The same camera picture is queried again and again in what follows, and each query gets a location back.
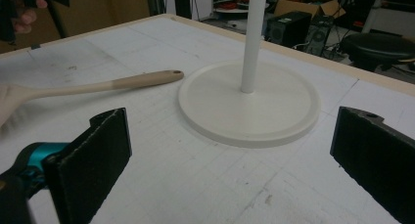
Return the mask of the round white side table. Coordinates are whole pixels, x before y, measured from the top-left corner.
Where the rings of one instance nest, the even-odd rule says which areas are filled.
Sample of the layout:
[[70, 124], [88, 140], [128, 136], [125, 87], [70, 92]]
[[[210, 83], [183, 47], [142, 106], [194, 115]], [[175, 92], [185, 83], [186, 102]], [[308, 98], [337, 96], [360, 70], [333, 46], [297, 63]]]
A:
[[238, 3], [223, 3], [217, 7], [214, 7], [213, 10], [216, 13], [222, 14], [247, 14], [249, 12], [249, 5]]

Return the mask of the black computer tower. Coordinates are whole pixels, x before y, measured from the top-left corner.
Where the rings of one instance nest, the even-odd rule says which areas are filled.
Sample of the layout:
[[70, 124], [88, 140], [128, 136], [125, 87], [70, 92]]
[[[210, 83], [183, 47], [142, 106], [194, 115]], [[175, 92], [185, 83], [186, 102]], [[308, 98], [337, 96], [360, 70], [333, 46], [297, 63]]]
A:
[[293, 11], [267, 20], [265, 40], [292, 48], [302, 44], [308, 32], [312, 15]]

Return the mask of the grey computer tower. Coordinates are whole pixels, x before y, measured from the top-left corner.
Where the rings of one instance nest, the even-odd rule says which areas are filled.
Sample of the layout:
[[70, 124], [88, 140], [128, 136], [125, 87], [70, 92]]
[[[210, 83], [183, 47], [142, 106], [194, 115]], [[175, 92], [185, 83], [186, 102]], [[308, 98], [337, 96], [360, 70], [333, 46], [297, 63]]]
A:
[[304, 46], [303, 51], [307, 54], [320, 57], [323, 53], [333, 24], [334, 18], [332, 16], [314, 16], [306, 35], [306, 45]]

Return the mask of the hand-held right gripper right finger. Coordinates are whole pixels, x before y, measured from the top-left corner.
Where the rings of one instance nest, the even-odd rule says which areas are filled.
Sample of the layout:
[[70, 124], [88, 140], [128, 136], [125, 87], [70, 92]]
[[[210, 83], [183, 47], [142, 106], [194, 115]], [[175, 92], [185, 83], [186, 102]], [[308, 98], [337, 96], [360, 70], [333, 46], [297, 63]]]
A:
[[330, 155], [401, 224], [415, 224], [415, 140], [374, 113], [340, 107]]

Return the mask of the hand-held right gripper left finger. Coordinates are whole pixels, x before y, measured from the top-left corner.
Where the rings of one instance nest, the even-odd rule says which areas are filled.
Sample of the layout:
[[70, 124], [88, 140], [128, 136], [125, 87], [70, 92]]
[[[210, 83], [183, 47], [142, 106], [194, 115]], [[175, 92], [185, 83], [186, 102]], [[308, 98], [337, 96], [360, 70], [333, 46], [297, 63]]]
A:
[[43, 170], [61, 224], [89, 224], [132, 155], [126, 109], [100, 113]]

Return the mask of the cream spatula with wooden handle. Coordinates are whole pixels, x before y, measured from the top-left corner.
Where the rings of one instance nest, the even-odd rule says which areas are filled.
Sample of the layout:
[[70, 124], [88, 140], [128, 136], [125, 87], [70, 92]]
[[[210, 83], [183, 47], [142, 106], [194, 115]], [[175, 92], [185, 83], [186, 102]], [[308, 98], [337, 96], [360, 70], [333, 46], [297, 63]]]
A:
[[162, 70], [121, 79], [62, 88], [29, 88], [17, 84], [0, 84], [0, 127], [22, 104], [40, 98], [144, 88], [181, 80], [181, 70]]

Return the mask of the brown cardboard box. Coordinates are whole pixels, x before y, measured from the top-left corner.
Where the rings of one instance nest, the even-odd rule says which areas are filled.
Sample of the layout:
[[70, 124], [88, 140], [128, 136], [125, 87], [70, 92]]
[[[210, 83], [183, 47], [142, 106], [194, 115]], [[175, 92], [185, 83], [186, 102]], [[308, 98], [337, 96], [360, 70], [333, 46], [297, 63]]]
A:
[[346, 13], [337, 0], [278, 0], [274, 15], [281, 16], [294, 11], [310, 13], [312, 16], [332, 16], [335, 19]]

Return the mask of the brown cardboard panel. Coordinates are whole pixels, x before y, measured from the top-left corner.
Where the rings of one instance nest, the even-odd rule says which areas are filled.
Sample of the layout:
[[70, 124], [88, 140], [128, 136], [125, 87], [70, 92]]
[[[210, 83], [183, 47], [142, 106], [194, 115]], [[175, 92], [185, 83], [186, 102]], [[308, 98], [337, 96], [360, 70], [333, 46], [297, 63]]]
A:
[[15, 44], [0, 40], [0, 54], [44, 44], [97, 29], [132, 22], [150, 15], [148, 0], [69, 0], [36, 9], [29, 34], [18, 34]]

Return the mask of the black round stool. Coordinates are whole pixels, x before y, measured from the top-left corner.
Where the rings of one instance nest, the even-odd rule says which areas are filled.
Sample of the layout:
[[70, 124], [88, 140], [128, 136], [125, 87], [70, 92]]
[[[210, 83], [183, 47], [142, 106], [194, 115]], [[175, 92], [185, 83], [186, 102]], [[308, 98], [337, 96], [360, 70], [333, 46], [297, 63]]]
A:
[[341, 41], [340, 48], [354, 67], [371, 72], [378, 66], [389, 69], [393, 65], [415, 62], [415, 43], [390, 34], [348, 35]]

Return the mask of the white cabinet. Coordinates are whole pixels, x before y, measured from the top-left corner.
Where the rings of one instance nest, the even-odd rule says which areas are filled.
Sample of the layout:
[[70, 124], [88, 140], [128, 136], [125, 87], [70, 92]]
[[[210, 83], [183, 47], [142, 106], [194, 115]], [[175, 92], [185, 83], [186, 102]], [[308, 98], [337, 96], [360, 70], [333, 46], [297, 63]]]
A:
[[415, 13], [384, 9], [384, 0], [375, 0], [370, 8], [362, 33], [379, 30], [404, 37], [415, 37]]

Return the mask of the white stand with round base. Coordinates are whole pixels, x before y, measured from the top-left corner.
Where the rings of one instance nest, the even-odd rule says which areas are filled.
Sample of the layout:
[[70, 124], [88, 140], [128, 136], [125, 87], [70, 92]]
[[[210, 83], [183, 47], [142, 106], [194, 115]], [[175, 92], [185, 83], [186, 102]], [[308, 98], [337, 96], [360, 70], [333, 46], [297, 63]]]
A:
[[265, 0], [250, 0], [244, 58], [203, 67], [178, 93], [190, 126], [213, 141], [270, 148], [296, 141], [318, 120], [314, 86], [298, 73], [258, 59]]

